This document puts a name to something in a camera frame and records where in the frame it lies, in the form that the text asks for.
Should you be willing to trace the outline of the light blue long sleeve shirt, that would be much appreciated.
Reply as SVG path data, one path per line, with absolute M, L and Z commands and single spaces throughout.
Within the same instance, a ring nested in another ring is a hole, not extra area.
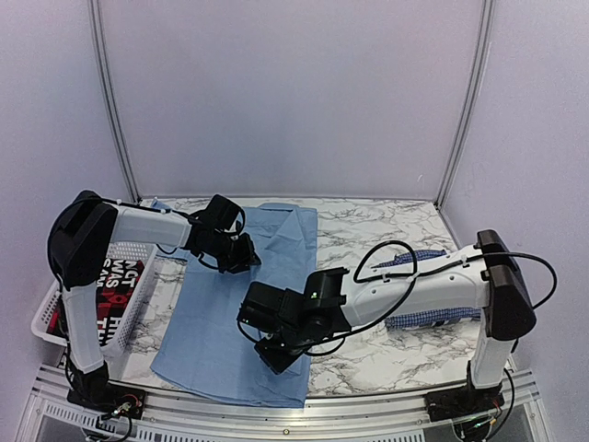
M 183 285 L 152 371 L 167 383 L 215 401 L 301 408 L 310 359 L 300 356 L 280 375 L 260 359 L 237 327 L 237 313 L 252 282 L 301 292 L 317 267 L 318 213 L 293 204 L 245 210 L 261 264 L 239 274 L 218 273 L 187 251 Z

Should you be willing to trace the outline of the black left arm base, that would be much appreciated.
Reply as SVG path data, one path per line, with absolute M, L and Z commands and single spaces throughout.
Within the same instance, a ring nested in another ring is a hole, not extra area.
M 83 373 L 73 362 L 67 361 L 64 373 L 70 386 L 66 397 L 68 402 L 107 417 L 124 414 L 140 419 L 143 416 L 146 392 L 112 383 L 106 363 L 97 370 Z

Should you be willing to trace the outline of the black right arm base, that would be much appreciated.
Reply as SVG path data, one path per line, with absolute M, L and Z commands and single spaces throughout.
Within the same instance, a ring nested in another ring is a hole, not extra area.
M 476 389 L 472 381 L 470 365 L 467 366 L 467 380 L 464 386 L 428 392 L 424 400 L 431 422 L 462 418 L 504 405 L 502 384 Z

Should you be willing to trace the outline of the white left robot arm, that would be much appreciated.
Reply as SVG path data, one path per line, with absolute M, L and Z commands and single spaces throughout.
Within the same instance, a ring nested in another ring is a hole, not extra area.
M 47 241 L 50 268 L 62 285 L 70 358 L 83 374 L 100 370 L 96 312 L 97 280 L 111 244 L 131 242 L 186 250 L 214 259 L 219 273 L 242 273 L 260 264 L 245 233 L 244 210 L 216 194 L 202 210 L 187 214 L 103 198 L 82 191 L 58 215 Z

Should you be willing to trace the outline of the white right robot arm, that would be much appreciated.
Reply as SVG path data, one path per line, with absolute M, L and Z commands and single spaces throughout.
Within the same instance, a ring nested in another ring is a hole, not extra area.
M 410 262 L 397 270 L 361 266 L 315 271 L 303 291 L 253 282 L 237 314 L 237 326 L 262 333 L 255 342 L 260 359 L 281 374 L 312 347 L 366 332 L 394 314 L 476 308 L 481 329 L 468 365 L 468 383 L 456 392 L 456 405 L 474 413 L 491 398 L 514 343 L 537 323 L 519 254 L 506 249 L 494 230 L 483 230 L 474 244 L 445 256 L 420 261 L 407 243 L 397 246 Z

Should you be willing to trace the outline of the red black plaid shirt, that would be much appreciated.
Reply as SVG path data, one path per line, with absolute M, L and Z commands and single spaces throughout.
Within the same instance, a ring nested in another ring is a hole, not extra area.
M 101 348 L 122 337 L 123 315 L 131 309 L 131 300 L 142 279 L 140 260 L 106 258 L 97 280 L 96 306 L 98 342 Z

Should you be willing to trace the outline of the blue checked folded shirt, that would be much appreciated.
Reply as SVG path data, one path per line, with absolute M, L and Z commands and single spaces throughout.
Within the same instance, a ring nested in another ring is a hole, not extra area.
M 447 256 L 445 250 L 415 250 L 418 261 Z M 401 253 L 387 262 L 380 262 L 373 268 L 385 268 L 387 270 L 401 264 L 411 263 L 410 253 Z M 444 308 L 421 311 L 397 316 L 389 316 L 384 320 L 388 330 L 409 330 L 418 328 L 434 328 L 462 321 L 480 320 L 480 310 L 476 308 Z

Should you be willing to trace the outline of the white plastic laundry basket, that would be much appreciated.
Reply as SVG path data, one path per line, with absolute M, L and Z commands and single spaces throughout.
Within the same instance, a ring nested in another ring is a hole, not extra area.
M 114 343 L 111 343 L 104 348 L 100 347 L 102 353 L 108 359 L 120 357 L 125 349 L 131 332 L 133 331 L 139 310 L 147 294 L 147 288 L 153 279 L 153 263 L 155 256 L 156 248 L 152 244 L 115 242 L 111 243 L 109 246 L 106 258 L 140 260 L 144 263 L 144 272 L 142 274 L 141 282 L 137 287 L 137 291 L 132 297 L 130 305 L 131 309 L 122 317 L 122 337 L 120 337 L 120 333 L 117 332 Z M 54 282 L 34 315 L 31 322 L 31 331 L 35 336 L 46 342 L 64 346 L 64 334 L 58 328 L 58 319 L 61 317 L 61 312 L 57 308 L 59 299 L 59 285 L 57 282 Z

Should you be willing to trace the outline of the aluminium front frame rail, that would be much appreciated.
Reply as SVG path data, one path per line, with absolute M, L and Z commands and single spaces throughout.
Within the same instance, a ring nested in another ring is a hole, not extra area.
M 557 441 L 530 370 L 512 375 L 514 409 L 491 441 Z M 129 441 L 425 441 L 433 430 L 449 431 L 449 420 L 432 422 L 425 394 L 442 387 L 374 395 L 312 398 L 303 409 L 223 405 L 189 393 L 145 387 L 143 416 L 133 422 Z M 66 401 L 61 369 L 41 366 L 17 427 L 16 441 L 34 441 L 52 418 L 73 426 L 75 440 L 94 427 L 99 413 Z

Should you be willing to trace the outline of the left aluminium corner post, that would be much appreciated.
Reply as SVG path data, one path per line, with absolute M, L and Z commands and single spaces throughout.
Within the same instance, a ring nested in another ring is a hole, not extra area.
M 133 173 L 131 157 L 127 147 L 123 125 L 121 123 L 121 116 L 117 106 L 115 87 L 110 70 L 102 7 L 100 2 L 97 0 L 89 0 L 87 2 L 87 6 L 89 12 L 90 30 L 95 51 L 95 59 L 98 68 L 98 80 L 105 104 L 107 120 L 113 138 L 116 156 L 120 164 L 122 178 L 129 197 L 134 203 L 139 203 L 142 200 L 142 197 L 139 193 L 139 188 Z

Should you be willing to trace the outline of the aluminium corner post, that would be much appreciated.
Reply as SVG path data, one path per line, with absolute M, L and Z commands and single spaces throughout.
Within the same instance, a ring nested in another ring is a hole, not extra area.
M 472 66 L 468 77 L 466 96 L 463 101 L 462 110 L 453 138 L 453 144 L 450 149 L 450 155 L 446 162 L 442 181 L 434 201 L 434 205 L 439 211 L 443 210 L 448 199 L 458 170 L 459 161 L 466 146 L 469 126 L 474 114 L 476 102 L 486 69 L 494 21 L 495 5 L 496 2 L 493 0 L 484 0 L 481 4 L 479 30 L 475 44 Z
M 87 2 L 87 6 L 89 12 L 90 30 L 95 51 L 95 59 L 98 68 L 98 80 L 105 104 L 107 120 L 113 138 L 116 156 L 120 164 L 122 178 L 129 197 L 134 203 L 139 203 L 142 200 L 142 197 L 139 193 L 139 188 L 133 173 L 131 157 L 127 147 L 123 125 L 121 123 L 121 116 L 117 106 L 115 87 L 110 70 L 102 7 L 100 2 L 97 0 L 89 0 Z

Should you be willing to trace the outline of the right aluminium corner post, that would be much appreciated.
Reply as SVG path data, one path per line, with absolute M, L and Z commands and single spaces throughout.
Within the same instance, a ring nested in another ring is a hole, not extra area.
M 475 44 L 472 66 L 468 77 L 466 96 L 463 101 L 462 110 L 453 138 L 453 144 L 450 149 L 450 155 L 446 162 L 442 181 L 434 201 L 434 205 L 439 211 L 443 210 L 448 199 L 458 170 L 459 161 L 466 146 L 469 126 L 474 114 L 476 102 L 486 69 L 494 21 L 495 5 L 496 2 L 493 0 L 484 0 L 481 4 L 479 30 Z

